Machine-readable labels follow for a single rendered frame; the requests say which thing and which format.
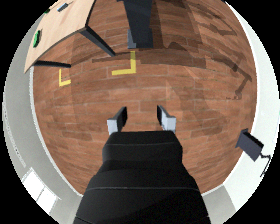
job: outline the wooden table top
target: wooden table top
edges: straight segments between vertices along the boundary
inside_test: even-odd
[[[39,44],[34,48],[33,39],[30,43],[24,73],[52,47],[85,30],[94,2],[95,0],[59,0],[50,6],[49,13],[44,15],[36,30],[41,31]],[[58,12],[57,8],[64,3],[68,7]]]

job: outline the wooden floor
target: wooden floor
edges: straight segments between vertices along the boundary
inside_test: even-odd
[[[40,60],[70,63],[35,67],[34,100],[48,150],[70,184],[84,193],[102,165],[107,119],[127,106],[122,131],[162,130],[156,105],[176,116],[183,164],[201,193],[222,184],[242,150],[242,129],[254,121],[257,79],[252,50],[230,8],[219,0],[154,0],[154,48],[135,49],[130,69],[129,29],[123,2],[97,0],[89,26],[116,52],[110,57],[81,34],[56,45]]]

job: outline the yellow l-shaped corner mark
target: yellow l-shaped corner mark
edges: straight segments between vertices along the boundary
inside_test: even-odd
[[[123,70],[115,70],[112,71],[112,75],[125,75],[125,74],[133,74],[136,73],[136,57],[135,51],[130,52],[130,69],[123,69]]]
[[[61,69],[59,69],[59,86],[69,85],[70,83],[71,83],[71,80],[61,82]]]

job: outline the green object on table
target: green object on table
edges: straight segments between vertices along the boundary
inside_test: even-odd
[[[38,30],[37,33],[35,34],[34,41],[33,41],[33,47],[37,47],[39,44],[39,37],[40,37],[41,31]]]

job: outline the table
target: table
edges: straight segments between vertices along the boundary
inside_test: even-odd
[[[64,3],[67,3],[68,6],[58,12],[57,8]],[[115,52],[88,26],[94,4],[95,0],[59,0],[54,3],[38,25],[37,31],[40,30],[38,45],[34,48],[33,41],[30,43],[24,73],[31,66],[71,67],[70,64],[39,61],[38,59],[58,43],[76,33],[81,33],[110,56],[115,56]]]

